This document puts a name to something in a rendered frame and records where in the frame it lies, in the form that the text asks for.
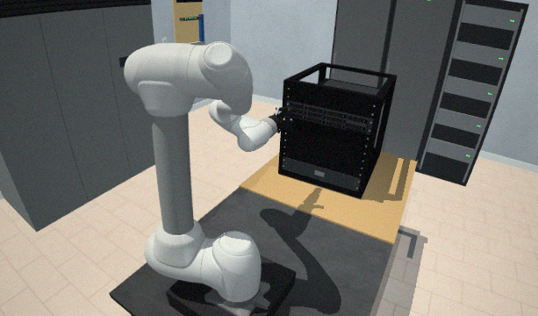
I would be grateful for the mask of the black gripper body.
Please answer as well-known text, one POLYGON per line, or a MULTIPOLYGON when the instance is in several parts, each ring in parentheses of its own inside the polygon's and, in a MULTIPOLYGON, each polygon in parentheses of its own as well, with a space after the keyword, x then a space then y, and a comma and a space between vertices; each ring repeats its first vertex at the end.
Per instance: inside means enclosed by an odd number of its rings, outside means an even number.
POLYGON ((277 115, 274 114, 272 116, 269 116, 269 118, 273 119, 276 122, 277 130, 279 130, 280 127, 281 127, 281 121, 279 119, 280 117, 281 117, 281 115, 279 113, 277 113, 277 115))

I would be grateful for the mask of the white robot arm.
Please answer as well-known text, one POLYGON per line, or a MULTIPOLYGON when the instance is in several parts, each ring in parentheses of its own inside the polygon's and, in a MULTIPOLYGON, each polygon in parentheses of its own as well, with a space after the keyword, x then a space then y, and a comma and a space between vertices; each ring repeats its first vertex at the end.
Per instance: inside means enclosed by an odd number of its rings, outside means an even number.
POLYGON ((245 152, 276 134, 272 118, 259 121, 247 115, 253 95, 247 61, 221 41, 207 46, 161 43, 129 55, 124 75, 152 120, 162 223, 156 237, 154 232, 147 239, 147 264, 166 277, 212 287, 204 300, 233 316, 250 316, 255 307, 268 310, 271 303, 263 296, 270 284, 261 281, 254 240, 239 231, 205 238, 193 218, 188 112, 194 97, 216 99, 209 106, 212 120, 234 134, 245 152))

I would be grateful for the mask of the tan wooden board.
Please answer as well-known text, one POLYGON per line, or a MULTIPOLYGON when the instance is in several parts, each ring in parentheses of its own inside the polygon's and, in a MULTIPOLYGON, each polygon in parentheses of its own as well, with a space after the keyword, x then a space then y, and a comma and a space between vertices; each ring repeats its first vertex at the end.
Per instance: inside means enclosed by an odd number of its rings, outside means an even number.
POLYGON ((362 198, 278 174, 279 154, 239 185, 260 196, 394 244, 416 161, 380 152, 362 198))

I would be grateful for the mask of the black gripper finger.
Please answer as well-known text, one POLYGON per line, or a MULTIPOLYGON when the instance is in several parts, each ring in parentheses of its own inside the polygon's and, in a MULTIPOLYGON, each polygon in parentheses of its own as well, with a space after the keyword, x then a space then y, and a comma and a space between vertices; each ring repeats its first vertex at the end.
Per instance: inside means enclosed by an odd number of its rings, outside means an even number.
MULTIPOLYGON (((292 115, 294 115, 294 113, 290 112, 290 113, 287 113, 285 116, 289 116, 289 117, 291 117, 292 115)), ((285 116, 282 118, 282 120, 285 119, 285 116)), ((282 127, 280 127, 280 129, 277 130, 276 132, 277 132, 277 133, 280 133, 281 130, 282 130, 282 127)))
POLYGON ((281 115, 281 117, 280 117, 279 119, 282 120, 283 117, 284 117, 287 113, 290 113, 290 111, 293 111, 293 110, 294 110, 293 107, 289 107, 289 108, 288 108, 288 107, 280 107, 280 108, 277 108, 277 107, 276 107, 276 114, 275 114, 275 115, 277 115, 277 113, 280 112, 279 114, 281 115), (281 108, 285 108, 285 109, 281 109, 281 108))

